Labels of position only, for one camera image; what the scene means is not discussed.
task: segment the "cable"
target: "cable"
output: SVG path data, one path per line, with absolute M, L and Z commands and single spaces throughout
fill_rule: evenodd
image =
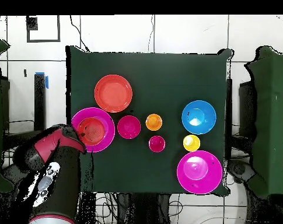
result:
M 88 47 L 84 44 L 84 42 L 83 42 L 82 39 L 81 39 L 81 33 L 80 33 L 79 29 L 73 24 L 72 16 L 70 15 L 69 18 L 70 18 L 70 20 L 71 20 L 71 25 L 72 25 L 74 28 L 77 29 L 77 31 L 78 31 L 78 33 L 79 33 L 79 35 L 80 35 L 80 41 L 81 41 L 82 44 L 84 45 L 85 50 L 86 50 L 87 52 L 90 52 L 89 49 L 88 49 Z
M 242 218 L 229 218 L 229 217 L 212 217 L 212 218 L 209 218 L 207 220 L 204 220 L 203 222 L 201 222 L 200 224 L 203 224 L 209 220 L 212 220 L 212 219 L 234 219 L 234 220 L 244 220 L 244 221 L 249 221 L 249 220 L 246 220 L 246 219 L 242 219 Z
M 232 156 L 230 159 L 231 159 L 231 160 L 235 160 L 235 159 L 242 159 L 242 158 L 246 158 L 246 157 L 250 157 L 250 155 L 244 155 L 244 156 Z
M 177 202 L 177 204 L 178 204 L 178 206 L 177 206 L 177 211 L 179 211 L 179 204 L 180 204 L 181 210 L 180 210 L 180 212 L 177 212 L 177 213 L 175 213 L 175 214 L 173 214 L 173 215 L 169 215 L 169 217 L 171 217 L 171 216 L 176 216 L 176 215 L 178 215 L 179 213 L 181 213 L 181 212 L 183 211 L 183 204 L 181 204 L 181 202 L 179 202 L 179 201 L 172 201 L 172 202 Z
M 27 121 L 31 121 L 34 123 L 33 120 L 18 120 L 18 121 L 9 121 L 8 123 L 19 123 L 19 122 L 27 122 Z
M 149 43 L 151 42 L 152 33 L 153 33 L 153 30 L 152 30 L 152 32 L 151 32 L 151 35 L 149 36 L 149 41 L 148 41 L 148 52 L 149 52 Z

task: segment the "dark green table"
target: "dark green table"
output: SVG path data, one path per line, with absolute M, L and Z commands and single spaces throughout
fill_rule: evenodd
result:
M 111 145 L 94 153 L 94 191 L 115 193 L 186 193 L 176 177 L 176 167 L 188 152 L 183 138 L 190 134 L 181 123 L 181 113 L 189 102 L 205 100 L 217 114 L 214 128 L 200 135 L 201 150 L 213 153 L 223 164 L 226 62 L 231 50 L 218 54 L 140 54 L 67 51 L 67 123 L 81 109 L 99 107 L 94 88 L 100 78 L 121 75 L 133 91 L 130 105 L 120 113 L 110 113 L 115 126 L 125 115 L 141 122 L 140 134 L 127 140 L 117 133 Z M 145 126 L 146 117 L 156 113 L 163 119 L 158 131 Z M 153 153 L 148 141 L 161 135 L 166 147 Z M 90 154 L 81 155 L 82 191 L 91 190 Z M 227 195 L 222 182 L 212 193 Z

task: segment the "small orange bowl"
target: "small orange bowl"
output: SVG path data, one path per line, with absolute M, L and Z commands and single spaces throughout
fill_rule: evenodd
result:
M 157 114 L 151 114 L 146 118 L 146 127 L 151 131 L 157 131 L 162 126 L 162 119 Z

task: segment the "small yellow bowl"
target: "small yellow bowl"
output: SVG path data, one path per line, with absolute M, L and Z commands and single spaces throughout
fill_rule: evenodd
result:
M 151 114 L 146 118 L 145 125 L 149 130 L 157 131 L 162 126 L 162 119 L 157 114 Z
M 200 139 L 195 135 L 187 135 L 184 137 L 183 145 L 187 151 L 196 151 L 200 147 Z

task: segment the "black cable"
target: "black cable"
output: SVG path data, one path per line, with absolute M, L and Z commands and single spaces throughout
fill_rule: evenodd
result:
M 30 121 L 30 122 L 33 122 L 33 120 L 18 120 L 18 121 L 8 121 L 8 123 L 19 123 L 19 122 L 27 122 L 27 121 Z
M 152 30 L 151 34 L 149 35 L 148 52 L 149 52 L 149 43 L 151 42 L 152 33 L 153 33 L 153 30 Z
M 170 202 L 170 203 L 169 203 L 169 205 L 170 205 L 171 203 L 173 203 L 173 202 L 177 202 L 177 204 L 178 204 L 178 207 L 177 207 L 178 211 L 179 211 L 179 204 L 180 204 L 180 206 L 181 206 L 181 210 L 180 210 L 180 212 L 175 213 L 175 214 L 170 215 L 170 216 L 176 216 L 176 215 L 178 215 L 179 213 L 181 213 L 181 212 L 183 211 L 183 204 L 181 204 L 181 202 L 180 202 L 180 201 L 172 201 L 172 202 Z
M 106 198 L 106 202 L 107 202 L 107 206 L 108 206 L 108 198 L 107 198 L 107 196 L 106 196 L 106 193 L 105 193 L 105 198 Z M 109 199 L 109 201 L 110 201 L 110 203 L 111 203 L 111 205 L 112 205 L 110 213 L 112 214 L 111 224 L 113 224 L 113 214 L 114 214 L 114 212 L 113 212 L 113 207 L 114 207 L 114 205 L 113 205 L 113 201 L 112 201 L 111 199 Z
M 83 42 L 82 39 L 81 39 L 81 34 L 80 34 L 79 29 L 73 24 L 72 16 L 70 15 L 69 18 L 70 18 L 70 20 L 71 20 L 71 25 L 72 25 L 74 28 L 77 29 L 77 31 L 78 31 L 78 33 L 79 33 L 79 35 L 80 35 L 80 41 L 81 41 L 82 44 L 85 46 L 85 50 L 86 50 L 87 52 L 90 52 L 89 49 L 88 49 L 88 47 L 84 44 L 84 42 Z
M 242 158 L 246 158 L 246 157 L 250 157 L 250 155 L 244 155 L 244 156 L 232 156 L 230 159 L 231 159 L 231 160 L 235 160 L 235 159 L 242 159 Z

